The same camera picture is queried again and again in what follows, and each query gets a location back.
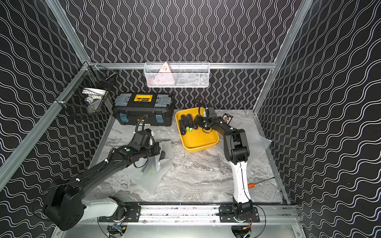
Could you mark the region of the clear zip-top bag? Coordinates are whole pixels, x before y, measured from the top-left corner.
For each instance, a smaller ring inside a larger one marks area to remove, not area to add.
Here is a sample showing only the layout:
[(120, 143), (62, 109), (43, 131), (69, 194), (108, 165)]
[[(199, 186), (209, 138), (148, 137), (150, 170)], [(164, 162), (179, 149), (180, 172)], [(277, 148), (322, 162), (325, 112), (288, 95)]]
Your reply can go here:
[[(140, 159), (137, 167), (131, 165), (125, 169), (125, 173), (132, 182), (136, 183), (143, 190), (154, 195), (162, 177), (168, 172), (174, 170), (173, 166), (173, 148), (172, 141), (162, 141), (159, 143), (162, 151), (165, 152), (165, 159), (161, 160), (161, 166), (158, 165), (159, 156)], [(141, 172), (149, 171), (147, 176), (141, 176)]]
[(248, 165), (251, 165), (255, 160), (263, 154), (268, 146), (271, 144), (271, 140), (259, 135), (257, 132), (252, 132), (247, 136), (250, 155), (248, 157)]

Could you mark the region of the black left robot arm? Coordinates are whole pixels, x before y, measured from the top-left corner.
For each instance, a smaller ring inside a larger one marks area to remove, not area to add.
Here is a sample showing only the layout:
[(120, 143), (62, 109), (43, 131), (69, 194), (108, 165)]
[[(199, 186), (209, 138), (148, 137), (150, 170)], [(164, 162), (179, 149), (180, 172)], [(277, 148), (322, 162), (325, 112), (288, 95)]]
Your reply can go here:
[(60, 230), (67, 231), (77, 223), (98, 217), (121, 220), (125, 204), (119, 199), (86, 200), (86, 196), (104, 180), (129, 167), (141, 158), (159, 155), (160, 146), (150, 129), (134, 133), (128, 145), (111, 149), (102, 162), (67, 180), (57, 179), (43, 195), (42, 212)]

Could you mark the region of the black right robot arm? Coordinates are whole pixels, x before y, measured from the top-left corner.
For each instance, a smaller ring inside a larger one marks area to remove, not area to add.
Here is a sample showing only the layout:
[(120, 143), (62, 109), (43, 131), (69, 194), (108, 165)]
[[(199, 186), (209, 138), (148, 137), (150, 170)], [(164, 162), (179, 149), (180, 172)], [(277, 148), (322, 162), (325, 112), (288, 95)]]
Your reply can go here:
[(198, 108), (200, 121), (198, 126), (205, 130), (218, 132), (223, 137), (223, 148), (229, 162), (234, 183), (232, 211), (238, 221), (249, 219), (253, 212), (253, 202), (248, 188), (247, 166), (250, 155), (246, 132), (229, 125), (222, 117), (217, 116), (213, 106)]

